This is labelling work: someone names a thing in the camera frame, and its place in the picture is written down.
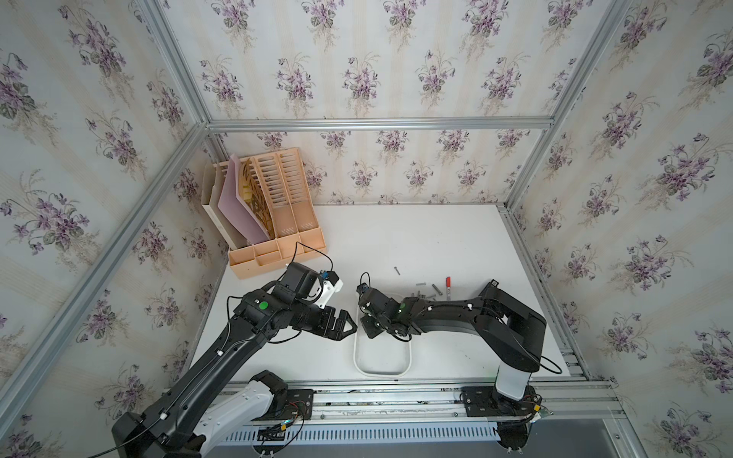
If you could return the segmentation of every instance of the aluminum frame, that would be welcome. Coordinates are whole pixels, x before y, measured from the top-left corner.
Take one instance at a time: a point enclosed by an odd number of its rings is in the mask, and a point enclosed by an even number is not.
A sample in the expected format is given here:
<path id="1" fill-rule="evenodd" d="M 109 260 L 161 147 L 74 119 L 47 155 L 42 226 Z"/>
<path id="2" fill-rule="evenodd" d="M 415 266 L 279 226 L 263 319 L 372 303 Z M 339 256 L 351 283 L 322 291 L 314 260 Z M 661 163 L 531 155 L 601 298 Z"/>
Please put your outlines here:
<path id="1" fill-rule="evenodd" d="M 107 242 L 102 254 L 84 274 L 10 379 L 0 389 L 0 440 L 8 436 L 28 403 L 43 386 L 54 364 L 66 350 L 67 343 L 78 330 L 88 308 L 102 295 L 129 255 L 140 232 L 163 203 L 165 195 L 207 133 L 208 129 L 203 122 L 188 131 L 188 135 L 135 204 L 130 215 Z"/>
<path id="2" fill-rule="evenodd" d="M 321 130 L 443 130 L 443 129 L 549 129 L 553 117 L 444 117 L 358 119 L 216 119 L 214 133 L 321 131 Z"/>
<path id="3" fill-rule="evenodd" d="M 534 172 L 537 171 L 537 168 L 542 163 L 542 159 L 550 149 L 552 140 L 560 131 L 567 119 L 567 115 L 583 92 L 588 78 L 590 78 L 593 69 L 598 61 L 600 61 L 603 51 L 614 37 L 614 33 L 619 24 L 623 22 L 630 5 L 631 0 L 614 0 L 606 8 L 603 18 L 601 18 L 600 24 L 591 38 L 591 42 L 578 63 L 578 68 L 570 78 L 570 82 L 565 86 L 566 89 L 562 93 L 560 101 L 552 113 L 554 120 L 552 127 L 549 130 L 543 131 L 540 135 L 539 141 L 532 150 L 532 153 L 530 153 L 529 158 L 517 176 L 516 183 L 509 192 L 507 197 L 507 207 L 509 209 L 513 210 L 518 205 L 524 191 L 529 187 L 529 182 L 534 176 Z"/>

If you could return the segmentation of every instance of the white tray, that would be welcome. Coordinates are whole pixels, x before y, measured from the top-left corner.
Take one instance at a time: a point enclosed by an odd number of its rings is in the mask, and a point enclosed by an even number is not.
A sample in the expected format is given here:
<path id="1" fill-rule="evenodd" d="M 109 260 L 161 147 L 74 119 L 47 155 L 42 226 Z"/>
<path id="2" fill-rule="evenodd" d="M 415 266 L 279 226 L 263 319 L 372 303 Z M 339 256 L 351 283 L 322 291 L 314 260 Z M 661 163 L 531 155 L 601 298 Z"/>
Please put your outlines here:
<path id="1" fill-rule="evenodd" d="M 384 292 L 395 300 L 401 301 L 404 296 Z M 367 377 L 399 378 L 407 374 L 412 367 L 412 342 L 400 342 L 386 332 L 373 339 L 364 332 L 361 326 L 361 310 L 358 313 L 358 330 L 354 339 L 354 366 Z"/>

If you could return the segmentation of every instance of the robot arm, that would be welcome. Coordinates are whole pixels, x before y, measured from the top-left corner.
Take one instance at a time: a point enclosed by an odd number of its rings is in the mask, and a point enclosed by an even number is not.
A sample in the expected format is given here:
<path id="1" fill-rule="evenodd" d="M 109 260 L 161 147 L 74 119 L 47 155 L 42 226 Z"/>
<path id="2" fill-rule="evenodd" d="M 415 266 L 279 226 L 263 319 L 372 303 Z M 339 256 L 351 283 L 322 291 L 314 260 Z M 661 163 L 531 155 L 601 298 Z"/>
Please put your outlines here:
<path id="1" fill-rule="evenodd" d="M 320 283 L 320 294 L 314 300 L 308 300 L 308 294 L 316 281 Z M 216 341 L 168 393 L 142 414 L 128 412 L 117 420 L 112 427 L 112 435 L 120 447 L 119 455 L 122 458 L 201 457 L 199 450 L 202 450 L 203 444 L 208 442 L 208 447 L 211 447 L 215 445 L 217 437 L 221 438 L 229 431 L 226 428 L 216 431 L 211 429 L 212 437 L 200 432 L 197 434 L 205 427 L 202 416 L 237 370 L 281 329 L 291 326 L 337 341 L 356 332 L 356 324 L 347 311 L 341 310 L 336 318 L 335 309 L 325 306 L 322 300 L 326 292 L 330 297 L 341 285 L 342 282 L 333 271 L 317 273 L 293 262 L 280 279 L 248 292 Z M 346 323 L 351 325 L 351 329 L 344 331 Z M 268 387 L 270 396 L 281 389 L 281 386 L 278 388 L 277 380 L 261 382 Z M 248 385 L 248 388 L 252 392 L 257 389 L 255 385 Z M 247 414 L 241 411 L 242 405 L 229 406 L 232 409 L 227 411 L 225 417 L 234 421 L 234 427 L 237 426 L 236 422 L 247 419 L 243 415 L 258 413 L 265 406 L 268 394 L 262 393 L 262 389 L 262 386 L 257 389 L 258 396 L 239 396 L 259 400 L 257 403 L 248 403 L 253 407 L 247 407 Z"/>
<path id="2" fill-rule="evenodd" d="M 497 392 L 520 401 L 531 373 L 539 371 L 546 321 L 497 286 L 492 280 L 479 297 L 469 300 L 405 298 L 398 303 L 361 284 L 356 290 L 365 314 L 361 325 L 371 339 L 384 331 L 400 340 L 432 330 L 481 336 L 501 359 Z"/>

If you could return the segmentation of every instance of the wall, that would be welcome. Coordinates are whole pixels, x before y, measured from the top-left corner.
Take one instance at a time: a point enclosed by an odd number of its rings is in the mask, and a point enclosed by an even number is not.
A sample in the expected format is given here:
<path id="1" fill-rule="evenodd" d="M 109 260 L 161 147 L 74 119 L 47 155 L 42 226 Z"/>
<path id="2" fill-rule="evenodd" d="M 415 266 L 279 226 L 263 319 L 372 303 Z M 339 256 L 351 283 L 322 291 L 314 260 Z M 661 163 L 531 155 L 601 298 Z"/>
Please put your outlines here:
<path id="1" fill-rule="evenodd" d="M 216 119 L 549 114 L 608 0 L 164 1 Z"/>
<path id="2" fill-rule="evenodd" d="M 134 2 L 0 5 L 0 383 L 192 126 Z M 0 456 L 112 444 L 183 369 L 224 243 L 199 209 L 199 150 Z"/>
<path id="3" fill-rule="evenodd" d="M 733 449 L 732 23 L 633 4 L 515 213 L 651 457 Z"/>
<path id="4" fill-rule="evenodd" d="M 230 133 L 230 154 L 299 147 L 317 204 L 504 202 L 538 129 Z"/>
<path id="5" fill-rule="evenodd" d="M 191 126 L 128 3 L 0 6 L 0 384 Z"/>

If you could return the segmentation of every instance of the metal rod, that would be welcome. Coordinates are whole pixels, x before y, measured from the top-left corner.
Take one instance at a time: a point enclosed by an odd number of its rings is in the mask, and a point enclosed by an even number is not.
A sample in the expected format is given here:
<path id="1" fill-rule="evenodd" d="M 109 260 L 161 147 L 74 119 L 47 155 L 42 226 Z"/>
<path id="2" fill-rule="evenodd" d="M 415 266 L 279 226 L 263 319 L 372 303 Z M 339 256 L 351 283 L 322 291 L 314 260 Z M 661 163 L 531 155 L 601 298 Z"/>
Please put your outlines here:
<path id="1" fill-rule="evenodd" d="M 191 156 L 207 134 L 204 123 L 195 125 L 173 155 L 155 177 L 150 187 L 138 200 L 130 215 L 107 243 L 84 277 L 77 283 L 63 306 L 45 327 L 33 347 L 21 361 L 13 375 L 0 389 L 0 442 L 7 437 L 18 418 L 36 392 L 43 386 L 54 364 L 67 348 L 69 340 L 78 331 L 87 309 L 101 296 L 102 291 L 130 254 L 130 247 L 160 207 L 173 182 L 188 165 Z"/>
<path id="2" fill-rule="evenodd" d="M 614 32 L 619 24 L 624 20 L 626 11 L 629 9 L 631 0 L 614 0 L 605 11 L 593 37 L 591 38 L 586 52 L 577 63 L 577 70 L 570 78 L 570 82 L 565 86 L 565 91 L 560 97 L 560 101 L 553 112 L 555 123 L 542 133 L 540 140 L 535 144 L 532 153 L 529 155 L 524 167 L 517 176 L 517 181 L 512 186 L 512 190 L 507 197 L 507 207 L 514 209 L 521 196 L 529 186 L 529 181 L 542 163 L 547 151 L 550 149 L 553 138 L 559 133 L 567 115 L 572 110 L 575 101 L 583 91 L 593 69 L 603 55 L 607 44 L 614 37 Z"/>
<path id="3" fill-rule="evenodd" d="M 139 3 L 145 24 L 155 38 L 155 44 L 158 45 L 171 78 L 178 86 L 181 98 L 188 107 L 188 113 L 195 122 L 209 122 L 211 115 L 204 98 L 199 92 L 194 75 L 186 64 L 183 52 L 173 36 L 170 23 L 163 14 L 160 4 L 156 0 L 139 0 Z"/>
<path id="4" fill-rule="evenodd" d="M 548 129 L 549 116 L 447 117 L 447 118 L 360 118 L 360 119 L 215 119 L 214 133 L 308 130 L 443 130 L 443 129 Z"/>

